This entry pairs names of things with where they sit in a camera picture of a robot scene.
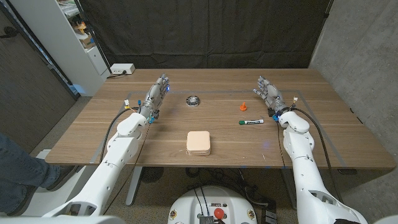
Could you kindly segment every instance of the orange cone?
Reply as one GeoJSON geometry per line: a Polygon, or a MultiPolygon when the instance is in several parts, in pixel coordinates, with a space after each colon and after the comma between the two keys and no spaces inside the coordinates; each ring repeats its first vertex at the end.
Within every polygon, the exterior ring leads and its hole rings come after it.
{"type": "Polygon", "coordinates": [[[246,104],[243,102],[243,104],[240,106],[241,111],[245,111],[247,109],[246,104]]]}

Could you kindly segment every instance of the small orange object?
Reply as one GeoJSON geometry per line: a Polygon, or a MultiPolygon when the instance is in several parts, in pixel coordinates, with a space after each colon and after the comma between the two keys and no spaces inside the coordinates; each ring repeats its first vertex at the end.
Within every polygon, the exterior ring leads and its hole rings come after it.
{"type": "Polygon", "coordinates": [[[243,102],[241,105],[241,111],[245,111],[247,109],[246,104],[243,102]]]}
{"type": "Polygon", "coordinates": [[[223,219],[224,218],[224,210],[222,210],[221,208],[216,208],[216,210],[214,210],[214,216],[217,219],[223,219]]]}

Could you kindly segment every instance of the electrical outlet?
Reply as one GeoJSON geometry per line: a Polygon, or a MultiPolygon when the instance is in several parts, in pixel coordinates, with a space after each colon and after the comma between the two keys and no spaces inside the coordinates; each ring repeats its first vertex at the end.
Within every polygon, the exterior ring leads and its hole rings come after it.
{"type": "Polygon", "coordinates": [[[113,75],[123,74],[124,71],[126,71],[125,74],[132,74],[135,69],[133,63],[114,63],[111,66],[113,75]]]}

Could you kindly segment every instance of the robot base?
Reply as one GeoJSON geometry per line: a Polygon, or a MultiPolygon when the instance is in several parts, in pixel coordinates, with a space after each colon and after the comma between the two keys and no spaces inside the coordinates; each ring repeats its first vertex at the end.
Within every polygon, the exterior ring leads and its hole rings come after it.
{"type": "Polygon", "coordinates": [[[203,186],[202,189],[205,197],[203,197],[201,189],[197,188],[183,194],[174,202],[170,209],[168,224],[199,224],[199,217],[201,216],[199,201],[204,216],[208,216],[207,212],[209,212],[210,216],[214,216],[216,220],[214,212],[216,208],[220,208],[224,211],[224,218],[222,221],[226,224],[257,223],[253,207],[240,194],[220,186],[203,186]]]}

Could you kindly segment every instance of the red button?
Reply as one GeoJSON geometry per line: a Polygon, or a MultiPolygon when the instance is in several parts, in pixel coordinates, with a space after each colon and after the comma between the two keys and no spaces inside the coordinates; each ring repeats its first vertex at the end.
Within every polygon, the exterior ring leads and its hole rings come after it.
{"type": "Polygon", "coordinates": [[[220,208],[216,208],[216,210],[214,210],[214,216],[217,219],[223,219],[224,217],[224,210],[220,209],[220,208]]]}

